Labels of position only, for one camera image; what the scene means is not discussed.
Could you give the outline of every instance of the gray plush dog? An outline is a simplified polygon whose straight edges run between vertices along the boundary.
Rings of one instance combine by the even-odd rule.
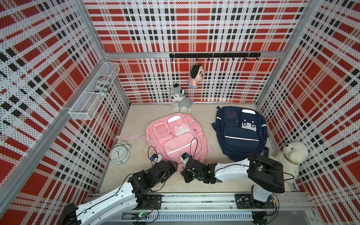
[[[174,88],[171,90],[171,109],[173,112],[186,112],[186,110],[191,111],[190,107],[194,105],[193,102],[190,102],[189,99],[185,96],[185,89],[181,88],[178,84],[174,84]]]

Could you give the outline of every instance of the stuffed husky toy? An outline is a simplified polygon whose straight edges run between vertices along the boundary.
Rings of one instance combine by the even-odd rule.
[[[194,105],[185,96],[185,89],[181,88],[178,84],[174,84],[174,88],[171,90],[171,105],[173,106],[173,112],[186,112],[191,111],[190,107]]]
[[[292,174],[295,178],[299,175],[299,164],[304,162],[309,151],[305,144],[301,142],[290,142],[283,147],[283,151],[275,156],[269,156],[270,159],[276,160],[283,164],[283,171]],[[284,180],[292,178],[292,176],[284,174]]]

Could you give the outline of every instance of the clock face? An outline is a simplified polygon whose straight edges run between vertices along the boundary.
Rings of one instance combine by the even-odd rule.
[[[123,146],[118,146],[116,148],[114,148],[111,153],[110,153],[110,157],[112,160],[119,160],[122,159],[125,154],[126,154],[126,148]]]

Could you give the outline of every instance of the pink strap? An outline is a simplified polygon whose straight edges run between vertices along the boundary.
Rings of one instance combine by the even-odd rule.
[[[145,135],[141,135],[141,136],[135,136],[135,135],[117,135],[115,137],[115,139],[121,139],[121,140],[127,140],[127,139],[141,139],[141,138],[146,138]]]

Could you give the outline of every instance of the beige floor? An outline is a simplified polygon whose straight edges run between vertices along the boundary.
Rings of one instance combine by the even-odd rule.
[[[231,105],[244,108],[255,109],[253,105]],[[216,132],[211,124],[215,121],[217,105],[196,104],[192,106],[191,114],[197,120],[205,133],[206,139],[212,152],[209,152],[204,163],[230,163],[233,162],[221,151],[217,142]],[[121,135],[145,135],[146,127],[149,123],[162,117],[173,114],[171,105],[132,105],[126,117]],[[106,171],[104,181],[100,188],[100,193],[107,193],[118,186],[128,174],[132,174],[151,167],[151,162],[147,158],[148,143],[145,138],[127,140],[131,145],[129,160],[122,165],[115,165],[110,162]],[[266,144],[270,153],[273,148],[268,141]],[[180,171],[173,174],[165,183],[160,192],[249,192],[254,182],[250,179],[233,179],[223,183],[204,184],[201,181],[193,180],[191,183],[185,183]],[[157,190],[162,186],[158,184],[153,188]]]

